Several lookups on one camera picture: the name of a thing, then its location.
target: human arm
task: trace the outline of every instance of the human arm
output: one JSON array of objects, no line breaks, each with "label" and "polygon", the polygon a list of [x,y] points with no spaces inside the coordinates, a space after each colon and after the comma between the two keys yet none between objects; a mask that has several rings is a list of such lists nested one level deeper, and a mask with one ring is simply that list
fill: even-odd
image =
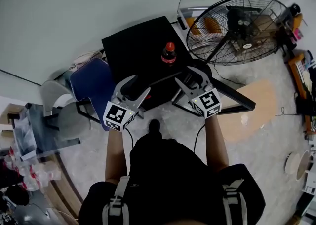
[{"label": "human arm", "polygon": [[105,164],[105,181],[117,185],[120,178],[126,175],[127,166],[123,146],[123,135],[119,131],[110,129]]},{"label": "human arm", "polygon": [[217,116],[205,120],[207,165],[218,172],[229,166],[228,154]]}]

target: chair seat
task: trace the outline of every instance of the chair seat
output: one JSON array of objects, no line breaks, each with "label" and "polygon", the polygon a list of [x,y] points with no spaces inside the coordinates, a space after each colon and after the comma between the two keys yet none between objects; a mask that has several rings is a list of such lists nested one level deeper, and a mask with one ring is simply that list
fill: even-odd
[{"label": "chair seat", "polygon": [[90,130],[91,122],[88,118],[78,114],[76,103],[64,106],[58,115],[58,127],[62,139],[75,139]]}]

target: person's left arm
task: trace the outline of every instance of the person's left arm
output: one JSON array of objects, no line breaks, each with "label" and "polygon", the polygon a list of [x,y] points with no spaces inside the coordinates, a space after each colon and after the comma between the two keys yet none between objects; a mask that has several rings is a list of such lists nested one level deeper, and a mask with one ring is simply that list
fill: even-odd
[{"label": "person's left arm", "polygon": [[123,135],[119,131],[110,129],[105,164],[105,181],[117,185],[120,178],[126,175],[127,166],[123,146]]}]

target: gray strap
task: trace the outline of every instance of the gray strap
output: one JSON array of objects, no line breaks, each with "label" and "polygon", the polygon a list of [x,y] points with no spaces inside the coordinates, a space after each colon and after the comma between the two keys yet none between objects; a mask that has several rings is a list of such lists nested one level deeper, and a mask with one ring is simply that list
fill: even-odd
[{"label": "gray strap", "polygon": [[115,190],[114,197],[111,198],[111,202],[103,208],[102,221],[103,225],[108,225],[108,214],[110,216],[120,216],[123,214],[123,225],[129,225],[129,211],[128,206],[121,202],[124,197],[129,176],[121,177],[117,189]]},{"label": "gray strap", "polygon": [[237,192],[242,182],[243,180],[235,180],[230,185],[223,185],[223,189],[226,192],[226,196],[227,196],[227,197],[226,196],[223,197],[223,205],[224,205],[225,216],[226,216],[226,225],[232,225],[232,216],[231,216],[231,210],[229,208],[229,205],[238,204],[238,198],[236,197],[237,194],[239,194],[240,201],[241,201],[242,224],[243,225],[248,224],[246,201],[242,193]]}]

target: red bottle cap on clear bottle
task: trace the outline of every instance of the red bottle cap on clear bottle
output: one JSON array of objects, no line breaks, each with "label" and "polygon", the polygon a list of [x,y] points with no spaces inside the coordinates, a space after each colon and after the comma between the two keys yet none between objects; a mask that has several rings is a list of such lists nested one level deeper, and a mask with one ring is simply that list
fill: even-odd
[{"label": "red bottle cap on clear bottle", "polygon": [[173,42],[168,42],[166,45],[166,50],[167,51],[174,51],[174,43]]}]

